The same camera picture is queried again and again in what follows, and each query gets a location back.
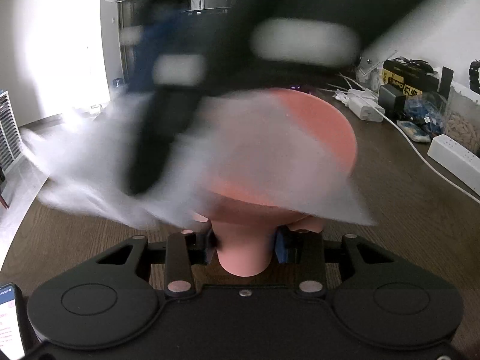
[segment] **wooden table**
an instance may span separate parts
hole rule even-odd
[[[357,233],[457,286],[465,315],[453,344],[469,357],[480,356],[480,207],[425,166],[392,126],[361,121],[341,103],[334,104],[357,135],[353,179],[378,225],[330,222],[325,238],[340,240],[342,234]],[[419,149],[426,155],[428,147]],[[160,226],[138,231],[106,219],[65,214],[35,201],[13,240],[0,280],[15,282],[28,295],[42,282],[127,237],[144,234],[155,242],[173,230]],[[219,284],[291,282],[295,275],[293,267],[275,262],[254,278],[233,278],[218,262],[193,270],[199,283]],[[328,267],[328,273],[335,281],[335,268]],[[161,266],[153,268],[150,282],[162,287]]]

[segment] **slatted grille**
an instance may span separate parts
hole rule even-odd
[[[20,133],[8,92],[0,94],[0,167],[5,171],[20,155]]]

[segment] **white power strip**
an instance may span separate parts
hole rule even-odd
[[[431,141],[428,156],[480,194],[480,158],[447,135]]]

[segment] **translucent plastic sheet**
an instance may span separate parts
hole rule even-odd
[[[42,189],[40,200],[132,227],[161,219],[188,228],[191,213],[211,211],[221,195],[371,224],[349,171],[269,91],[205,99],[200,123],[178,137],[162,180],[139,198],[125,195],[123,177],[147,99],[129,95],[117,100],[106,117],[77,131],[46,139],[29,134],[27,156],[54,181]]]

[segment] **transparent plastic container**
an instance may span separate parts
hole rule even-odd
[[[452,83],[445,110],[444,133],[480,155],[480,94]]]

